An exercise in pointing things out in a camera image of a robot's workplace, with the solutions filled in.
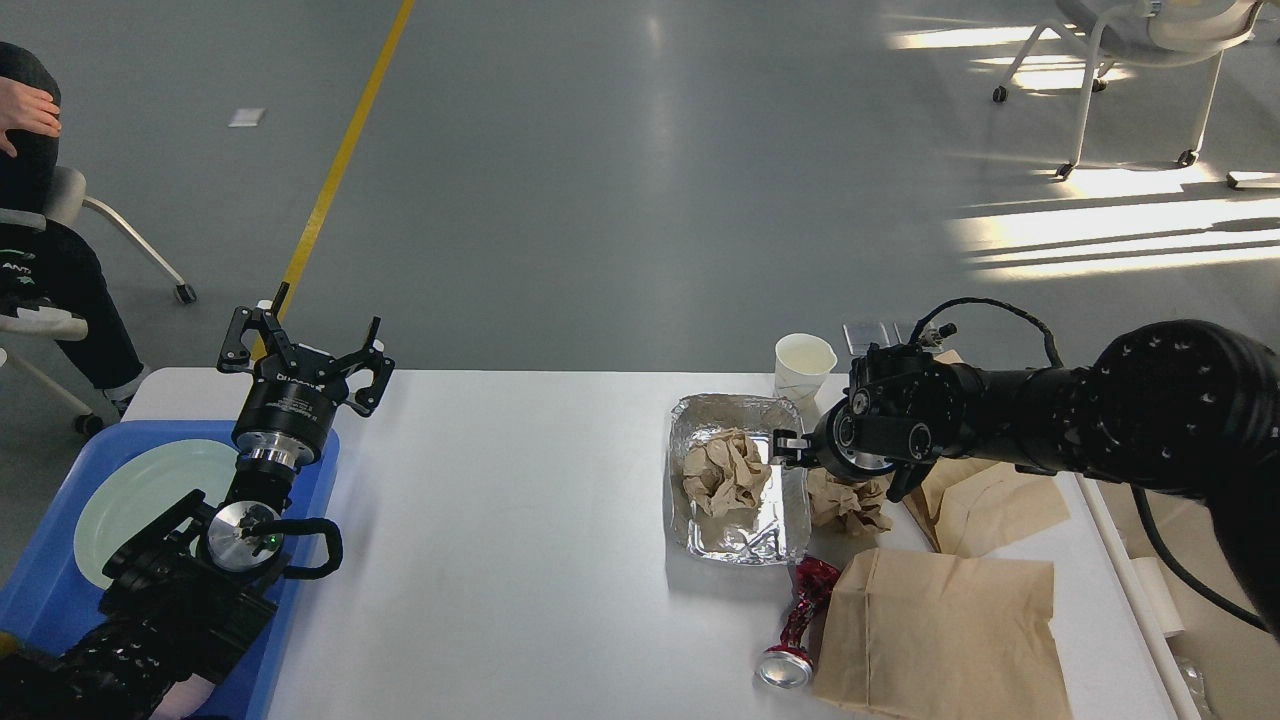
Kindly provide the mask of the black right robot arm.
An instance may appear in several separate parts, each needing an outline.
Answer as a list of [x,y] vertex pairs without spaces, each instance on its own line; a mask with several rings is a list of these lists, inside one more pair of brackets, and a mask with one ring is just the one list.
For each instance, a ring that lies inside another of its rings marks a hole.
[[[995,372],[945,363],[940,346],[956,328],[927,313],[904,342],[870,343],[852,360],[844,397],[814,430],[774,430],[771,460],[822,468],[846,484],[888,477],[893,502],[943,457],[1126,484],[1167,569],[1221,610],[1276,635],[1277,354],[1219,324],[1180,319],[1121,334],[1089,366],[1070,368],[1041,319],[1011,304],[998,307],[1042,334],[1046,366]],[[1148,493],[1208,510],[1249,609],[1171,555]]]

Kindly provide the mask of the person's left hand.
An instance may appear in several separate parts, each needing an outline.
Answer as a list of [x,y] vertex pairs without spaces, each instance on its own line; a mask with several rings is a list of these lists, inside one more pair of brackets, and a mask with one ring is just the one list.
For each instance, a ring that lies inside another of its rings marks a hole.
[[1,150],[9,158],[18,156],[17,146],[8,137],[10,131],[59,138],[61,136],[60,113],[60,108],[49,91],[3,77]]

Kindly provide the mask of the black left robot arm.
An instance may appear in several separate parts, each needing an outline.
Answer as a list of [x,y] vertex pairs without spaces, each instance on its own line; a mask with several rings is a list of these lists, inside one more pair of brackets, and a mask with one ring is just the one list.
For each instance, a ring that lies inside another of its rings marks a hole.
[[179,683],[224,682],[275,618],[279,580],[316,580],[344,557],[326,518],[289,519],[301,470],[319,461],[340,406],[370,416],[396,368],[379,316],[343,356],[289,338],[282,283],[265,306],[234,310],[218,356],[248,373],[230,433],[236,470],[219,505],[192,489],[105,562],[104,620],[55,660],[3,659],[5,719],[147,719]]

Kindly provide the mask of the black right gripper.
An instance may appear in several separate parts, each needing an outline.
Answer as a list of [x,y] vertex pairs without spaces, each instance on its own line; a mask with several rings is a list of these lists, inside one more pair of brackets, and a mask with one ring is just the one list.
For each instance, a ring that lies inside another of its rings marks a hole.
[[810,434],[773,430],[771,462],[782,468],[823,468],[837,483],[867,483],[896,470],[892,461],[856,450],[847,405],[827,410]]

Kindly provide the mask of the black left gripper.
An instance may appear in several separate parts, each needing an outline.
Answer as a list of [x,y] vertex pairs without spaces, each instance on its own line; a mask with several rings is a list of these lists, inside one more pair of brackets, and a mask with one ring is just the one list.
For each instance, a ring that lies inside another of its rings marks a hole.
[[381,318],[370,320],[364,343],[320,366],[308,380],[301,350],[291,342],[279,311],[291,292],[282,282],[265,306],[238,306],[218,354],[218,372],[251,373],[253,382],[232,430],[242,459],[303,468],[323,456],[337,409],[369,418],[381,405],[396,361],[378,338]]

